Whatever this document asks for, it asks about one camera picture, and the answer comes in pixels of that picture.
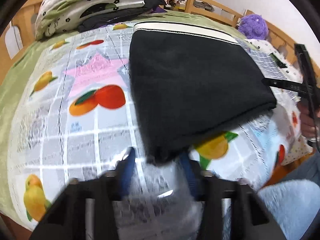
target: black tool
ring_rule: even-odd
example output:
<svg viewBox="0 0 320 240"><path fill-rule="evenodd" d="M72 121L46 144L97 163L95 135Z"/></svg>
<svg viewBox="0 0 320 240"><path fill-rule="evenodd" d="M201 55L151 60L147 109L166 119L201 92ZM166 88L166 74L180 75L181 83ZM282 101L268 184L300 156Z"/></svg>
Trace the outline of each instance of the black tool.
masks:
<svg viewBox="0 0 320 240"><path fill-rule="evenodd" d="M128 194L135 165L135 151L114 171L99 179L69 184L33 231L30 240L85 240L86 199L94 199L94 239L119 240L112 201ZM180 155L189 189L195 201L205 207L197 240L222 240L223 198L232 200L231 240L285 240L280 227L264 203L248 185L218 179L210 171L201 171L199 163Z"/></svg>
<svg viewBox="0 0 320 240"><path fill-rule="evenodd" d="M303 44L295 44L294 52L297 56L303 75L303 83L271 78L264 78L262 82L270 87L298 92L298 96L301 97L301 101L308 103L309 116L315 120L316 127L316 137L308 138L308 144L312 147L316 146L319 151L316 109L318 109L320 106L320 88L317 87L316 76L306 47Z"/></svg>

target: purple plush pillow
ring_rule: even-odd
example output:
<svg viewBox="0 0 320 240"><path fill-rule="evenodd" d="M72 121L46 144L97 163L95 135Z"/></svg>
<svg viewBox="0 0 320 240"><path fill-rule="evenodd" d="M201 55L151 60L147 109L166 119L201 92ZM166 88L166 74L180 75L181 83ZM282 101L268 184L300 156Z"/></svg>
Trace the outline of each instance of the purple plush pillow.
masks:
<svg viewBox="0 0 320 240"><path fill-rule="evenodd" d="M269 33L267 23L261 15L257 14L250 14L241 18L238 31L248 39L256 40L265 40Z"/></svg>

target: green and white blanket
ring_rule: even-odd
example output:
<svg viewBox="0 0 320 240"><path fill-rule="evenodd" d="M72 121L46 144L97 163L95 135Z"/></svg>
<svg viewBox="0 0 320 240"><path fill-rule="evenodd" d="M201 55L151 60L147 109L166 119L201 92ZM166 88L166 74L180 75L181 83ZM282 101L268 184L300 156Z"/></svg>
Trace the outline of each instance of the green and white blanket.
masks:
<svg viewBox="0 0 320 240"><path fill-rule="evenodd" d="M36 20L36 40L74 30L94 15L143 5L144 0L43 0Z"/></svg>

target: green bed sheet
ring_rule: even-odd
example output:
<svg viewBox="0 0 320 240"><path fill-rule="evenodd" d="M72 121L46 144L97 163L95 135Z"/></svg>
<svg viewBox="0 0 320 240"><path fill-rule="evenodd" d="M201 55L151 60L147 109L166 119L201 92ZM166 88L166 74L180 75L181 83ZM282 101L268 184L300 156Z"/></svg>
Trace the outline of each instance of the green bed sheet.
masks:
<svg viewBox="0 0 320 240"><path fill-rule="evenodd" d="M166 15L157 17L137 17L133 21L182 22L220 29L234 37L245 39L245 36L230 26L214 22L204 16L183 12L169 11ZM23 225L23 223L20 221L13 207L7 177L7 150L11 122L21 95L41 52L56 42L76 35L77 33L78 32L64 33L55 35L46 41L35 41L27 48L21 59L14 63L7 73L3 84L0 86L0 212L20 225Z"/></svg>

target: human hand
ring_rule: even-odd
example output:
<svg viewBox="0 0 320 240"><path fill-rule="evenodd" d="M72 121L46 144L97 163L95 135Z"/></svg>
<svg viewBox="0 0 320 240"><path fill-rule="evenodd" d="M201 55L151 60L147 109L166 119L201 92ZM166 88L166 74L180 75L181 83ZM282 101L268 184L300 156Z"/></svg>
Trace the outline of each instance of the human hand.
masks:
<svg viewBox="0 0 320 240"><path fill-rule="evenodd" d="M309 116L308 106L305 106L301 102L297 103L297 107L300 111L300 123L301 123L301 133L306 138L316 137L316 129L314 127L315 122ZM316 115L320 117L320 109L316 111Z"/></svg>

